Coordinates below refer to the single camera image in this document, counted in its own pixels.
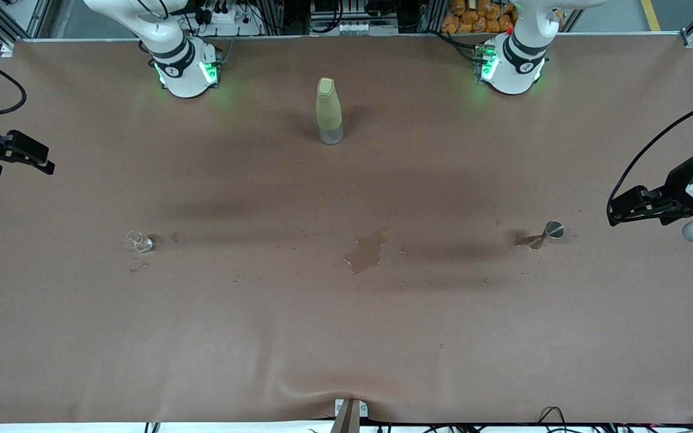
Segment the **steel double jigger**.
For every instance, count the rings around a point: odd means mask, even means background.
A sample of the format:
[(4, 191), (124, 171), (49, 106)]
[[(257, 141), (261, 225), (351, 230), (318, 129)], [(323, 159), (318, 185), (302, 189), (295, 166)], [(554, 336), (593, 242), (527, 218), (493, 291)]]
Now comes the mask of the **steel double jigger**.
[(546, 225), (545, 228), (542, 232), (542, 234), (538, 236), (534, 236), (528, 243), (528, 247), (531, 249), (539, 249), (543, 246), (543, 244), (547, 241), (550, 241), (550, 239), (560, 239), (563, 238), (565, 234), (565, 227), (563, 224), (561, 224), (559, 221), (556, 220), (550, 220)]

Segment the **brown table mat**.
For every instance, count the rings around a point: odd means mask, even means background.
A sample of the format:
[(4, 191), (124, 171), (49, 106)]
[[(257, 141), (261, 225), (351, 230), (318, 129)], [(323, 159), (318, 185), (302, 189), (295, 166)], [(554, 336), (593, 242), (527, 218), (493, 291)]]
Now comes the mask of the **brown table mat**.
[[(434, 37), (239, 40), (190, 100), (135, 42), (22, 42), (0, 67), (28, 92), (0, 132), (56, 164), (0, 176), (0, 423), (312, 419), (339, 398), (420, 424), (693, 423), (693, 243), (605, 215), (693, 109), (678, 36), (563, 36), (513, 97)], [(550, 220), (563, 238), (528, 247)], [(381, 263), (350, 273), (384, 226)]]

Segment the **spilled liquid puddle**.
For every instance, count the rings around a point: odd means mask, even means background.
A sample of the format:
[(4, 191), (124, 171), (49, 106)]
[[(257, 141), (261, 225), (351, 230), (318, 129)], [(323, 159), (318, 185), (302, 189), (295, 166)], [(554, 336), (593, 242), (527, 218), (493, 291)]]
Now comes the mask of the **spilled liquid puddle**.
[(354, 247), (343, 255), (343, 262), (349, 266), (350, 273), (360, 274), (381, 263), (381, 252), (389, 229), (384, 226), (372, 234), (354, 238)]

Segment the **white mounting plate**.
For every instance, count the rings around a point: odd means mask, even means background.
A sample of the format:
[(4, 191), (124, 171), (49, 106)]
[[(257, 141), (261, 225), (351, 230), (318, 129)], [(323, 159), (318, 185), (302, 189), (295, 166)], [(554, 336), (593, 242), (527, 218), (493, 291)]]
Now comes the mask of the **white mounting plate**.
[(360, 417), (367, 419), (369, 416), (368, 404), (360, 399), (341, 398), (334, 400), (333, 417), (339, 417), (342, 411), (346, 411), (346, 417)]

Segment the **clear glass beaker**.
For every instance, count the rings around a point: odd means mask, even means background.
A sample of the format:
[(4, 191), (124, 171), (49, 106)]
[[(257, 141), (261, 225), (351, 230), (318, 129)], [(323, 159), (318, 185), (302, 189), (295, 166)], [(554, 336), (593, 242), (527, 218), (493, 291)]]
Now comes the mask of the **clear glass beaker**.
[(152, 238), (138, 230), (129, 231), (129, 233), (124, 235), (123, 243), (127, 250), (132, 250), (136, 253), (148, 253), (155, 246)]

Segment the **white power strip with plugs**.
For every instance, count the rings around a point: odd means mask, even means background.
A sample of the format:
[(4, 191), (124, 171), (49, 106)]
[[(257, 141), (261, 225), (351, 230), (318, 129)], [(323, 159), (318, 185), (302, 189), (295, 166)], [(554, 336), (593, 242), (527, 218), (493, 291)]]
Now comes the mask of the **white power strip with plugs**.
[(193, 0), (187, 23), (201, 37), (266, 35), (266, 25), (255, 5), (241, 0)]

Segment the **green sleeved shaker bottle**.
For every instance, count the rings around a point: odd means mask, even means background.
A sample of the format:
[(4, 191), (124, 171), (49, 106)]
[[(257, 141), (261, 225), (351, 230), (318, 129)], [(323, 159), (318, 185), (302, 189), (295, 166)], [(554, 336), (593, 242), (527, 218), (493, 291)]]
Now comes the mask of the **green sleeved shaker bottle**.
[(322, 77), (317, 84), (316, 122), (320, 140), (335, 146), (343, 140), (343, 113), (335, 81)]

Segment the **white socket strip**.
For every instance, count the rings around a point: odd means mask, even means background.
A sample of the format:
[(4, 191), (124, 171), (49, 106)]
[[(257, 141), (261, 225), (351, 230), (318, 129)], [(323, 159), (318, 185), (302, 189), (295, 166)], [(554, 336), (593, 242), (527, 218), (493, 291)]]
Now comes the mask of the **white socket strip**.
[(314, 22), (310, 35), (315, 36), (389, 36), (399, 34), (396, 20), (344, 20), (331, 30), (332, 22)]

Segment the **orange packaged snacks pile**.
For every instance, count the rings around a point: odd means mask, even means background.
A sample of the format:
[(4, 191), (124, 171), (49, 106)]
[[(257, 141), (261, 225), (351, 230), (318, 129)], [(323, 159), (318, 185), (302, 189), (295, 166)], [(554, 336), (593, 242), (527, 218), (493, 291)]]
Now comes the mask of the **orange packaged snacks pile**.
[(504, 33), (514, 28), (520, 9), (511, 0), (448, 0), (439, 31)]

